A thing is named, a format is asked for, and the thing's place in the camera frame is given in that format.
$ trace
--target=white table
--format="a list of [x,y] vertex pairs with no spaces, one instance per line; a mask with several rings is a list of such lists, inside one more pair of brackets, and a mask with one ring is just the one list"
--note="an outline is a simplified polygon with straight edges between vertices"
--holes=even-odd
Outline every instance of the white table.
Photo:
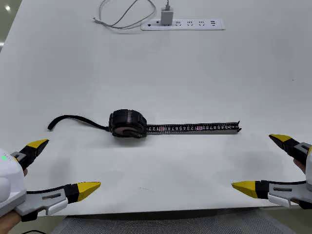
[[[231,183],[304,179],[267,135],[312,142],[311,1],[172,0],[176,17],[220,17],[227,29],[122,33],[93,23],[99,3],[24,0],[0,53],[0,146],[50,139],[27,188],[102,182],[57,215],[268,206]],[[240,120],[242,131],[119,139],[73,120],[46,130],[62,114],[105,125],[121,108],[151,124]]]

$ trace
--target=power strip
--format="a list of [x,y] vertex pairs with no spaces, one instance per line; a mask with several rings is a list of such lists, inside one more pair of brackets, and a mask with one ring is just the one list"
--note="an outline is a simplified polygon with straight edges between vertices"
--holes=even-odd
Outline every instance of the power strip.
[[224,30],[222,19],[173,19],[172,25],[161,25],[160,19],[151,19],[141,24],[144,31],[165,30]]

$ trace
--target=white cable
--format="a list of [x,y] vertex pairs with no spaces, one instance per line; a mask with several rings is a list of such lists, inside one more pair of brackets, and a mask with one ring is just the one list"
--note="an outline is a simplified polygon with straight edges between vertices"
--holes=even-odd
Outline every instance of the white cable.
[[135,27],[138,27],[139,26],[139,23],[143,22],[144,20],[146,20],[147,18],[151,17],[152,15],[154,15],[156,13],[156,6],[154,5],[154,3],[151,1],[151,0],[147,0],[153,7],[153,12],[150,13],[148,16],[144,17],[143,19],[135,22],[135,23],[132,23],[132,24],[129,24],[129,25],[126,25],[126,26],[121,26],[121,27],[117,27],[115,26],[116,24],[118,24],[124,17],[125,15],[128,13],[128,11],[133,7],[133,5],[138,1],[138,0],[135,0],[129,7],[128,9],[125,11],[125,13],[123,13],[123,15],[120,17],[120,19],[118,19],[115,23],[113,24],[108,24],[108,23],[105,23],[102,21],[102,8],[103,6],[106,4],[108,0],[103,0],[102,3],[100,4],[99,8],[98,8],[98,19],[96,19],[95,17],[93,17],[93,20],[96,22],[96,23],[99,23],[99,24],[102,24],[104,25],[105,27],[109,27],[109,28],[115,28],[115,29],[132,29],[132,28],[135,28]]

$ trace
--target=electrical outlet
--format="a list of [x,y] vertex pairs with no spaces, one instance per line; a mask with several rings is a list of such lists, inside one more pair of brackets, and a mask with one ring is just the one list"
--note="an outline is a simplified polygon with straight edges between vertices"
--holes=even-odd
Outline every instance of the electrical outlet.
[[141,24],[144,31],[165,30],[224,30],[222,19],[174,19],[172,25],[161,25],[160,19],[151,19]]

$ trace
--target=extended measuring tape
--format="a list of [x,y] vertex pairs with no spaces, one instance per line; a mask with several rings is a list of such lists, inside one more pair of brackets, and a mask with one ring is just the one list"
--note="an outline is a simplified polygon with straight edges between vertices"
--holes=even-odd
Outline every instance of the extended measuring tape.
[[231,123],[191,123],[191,124],[147,124],[146,118],[134,110],[117,110],[111,113],[109,126],[99,125],[85,117],[64,115],[55,118],[48,126],[52,130],[63,119],[72,118],[91,124],[94,127],[111,132],[116,137],[142,138],[149,135],[163,134],[237,134],[239,122]]

